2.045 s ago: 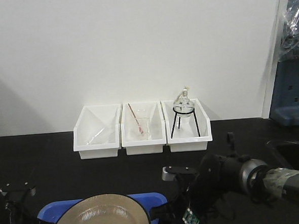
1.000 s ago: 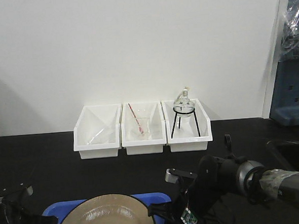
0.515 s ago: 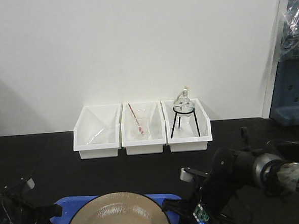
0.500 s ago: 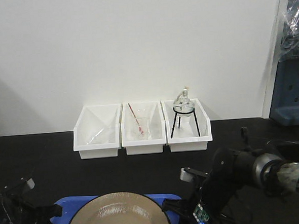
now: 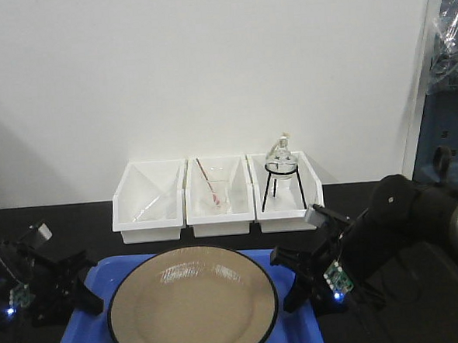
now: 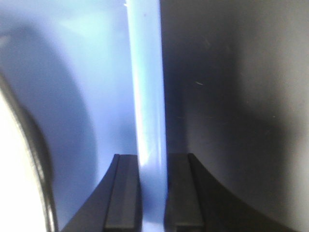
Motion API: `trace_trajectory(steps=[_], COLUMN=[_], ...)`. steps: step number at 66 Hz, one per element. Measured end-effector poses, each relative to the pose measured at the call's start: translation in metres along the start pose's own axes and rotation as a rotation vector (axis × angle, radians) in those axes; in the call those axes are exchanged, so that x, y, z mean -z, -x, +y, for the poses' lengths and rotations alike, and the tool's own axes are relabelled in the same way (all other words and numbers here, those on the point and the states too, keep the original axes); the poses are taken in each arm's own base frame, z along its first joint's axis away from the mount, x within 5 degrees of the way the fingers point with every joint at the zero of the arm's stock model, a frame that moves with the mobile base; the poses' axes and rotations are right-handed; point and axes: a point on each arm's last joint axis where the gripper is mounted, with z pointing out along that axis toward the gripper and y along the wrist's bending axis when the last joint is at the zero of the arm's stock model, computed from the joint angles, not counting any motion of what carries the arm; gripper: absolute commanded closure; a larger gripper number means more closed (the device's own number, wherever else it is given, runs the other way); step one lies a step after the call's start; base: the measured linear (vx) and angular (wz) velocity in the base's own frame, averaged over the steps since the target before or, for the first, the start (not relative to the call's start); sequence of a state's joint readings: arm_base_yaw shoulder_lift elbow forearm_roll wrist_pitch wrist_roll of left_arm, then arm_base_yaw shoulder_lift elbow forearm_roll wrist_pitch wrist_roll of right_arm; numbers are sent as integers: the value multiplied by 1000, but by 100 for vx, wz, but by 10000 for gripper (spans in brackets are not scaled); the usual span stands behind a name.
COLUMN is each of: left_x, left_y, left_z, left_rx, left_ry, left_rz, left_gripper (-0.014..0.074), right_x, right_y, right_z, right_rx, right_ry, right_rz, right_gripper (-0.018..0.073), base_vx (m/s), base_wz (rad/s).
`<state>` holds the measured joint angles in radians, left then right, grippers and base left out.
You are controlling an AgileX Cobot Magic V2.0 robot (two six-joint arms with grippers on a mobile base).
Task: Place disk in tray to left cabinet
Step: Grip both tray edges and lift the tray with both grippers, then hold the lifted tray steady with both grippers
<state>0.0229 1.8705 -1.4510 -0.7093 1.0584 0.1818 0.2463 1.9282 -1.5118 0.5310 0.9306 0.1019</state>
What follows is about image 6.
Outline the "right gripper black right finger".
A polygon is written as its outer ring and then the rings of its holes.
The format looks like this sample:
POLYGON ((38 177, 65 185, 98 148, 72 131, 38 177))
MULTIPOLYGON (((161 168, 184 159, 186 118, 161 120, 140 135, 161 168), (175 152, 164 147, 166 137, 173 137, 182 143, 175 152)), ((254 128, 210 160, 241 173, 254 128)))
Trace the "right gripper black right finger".
POLYGON ((275 222, 233 196, 193 154, 168 155, 167 232, 273 232, 275 222))

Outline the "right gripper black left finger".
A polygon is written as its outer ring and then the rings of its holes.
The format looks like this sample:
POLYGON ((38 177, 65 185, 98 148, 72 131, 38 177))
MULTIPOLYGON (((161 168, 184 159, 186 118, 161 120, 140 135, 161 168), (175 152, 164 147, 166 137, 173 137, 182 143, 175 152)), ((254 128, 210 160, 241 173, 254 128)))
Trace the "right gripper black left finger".
POLYGON ((114 155, 93 193, 64 232, 139 232, 142 207, 138 157, 114 155))

